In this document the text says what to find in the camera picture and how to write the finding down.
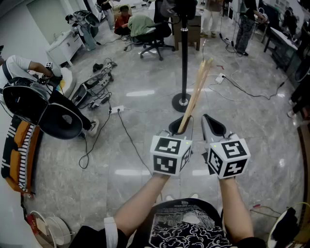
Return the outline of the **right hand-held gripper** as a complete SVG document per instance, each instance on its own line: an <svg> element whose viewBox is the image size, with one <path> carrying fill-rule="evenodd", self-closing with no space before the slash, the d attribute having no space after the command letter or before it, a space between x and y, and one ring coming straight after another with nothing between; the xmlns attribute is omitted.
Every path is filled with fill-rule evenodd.
<svg viewBox="0 0 310 248"><path fill-rule="evenodd" d="M208 114L201 117L204 140L208 143L207 165L219 179L235 177L242 174L250 160L251 154L245 139L236 133L225 138L226 127Z"/></svg>

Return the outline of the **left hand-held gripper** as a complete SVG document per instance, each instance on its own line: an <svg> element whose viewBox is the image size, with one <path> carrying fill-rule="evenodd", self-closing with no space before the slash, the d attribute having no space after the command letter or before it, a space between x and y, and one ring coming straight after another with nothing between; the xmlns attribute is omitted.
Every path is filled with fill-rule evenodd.
<svg viewBox="0 0 310 248"><path fill-rule="evenodd" d="M169 124L169 131L161 130L153 136L150 156L153 172L179 176L192 154L194 118L190 116L184 133L179 135L183 116Z"/></svg>

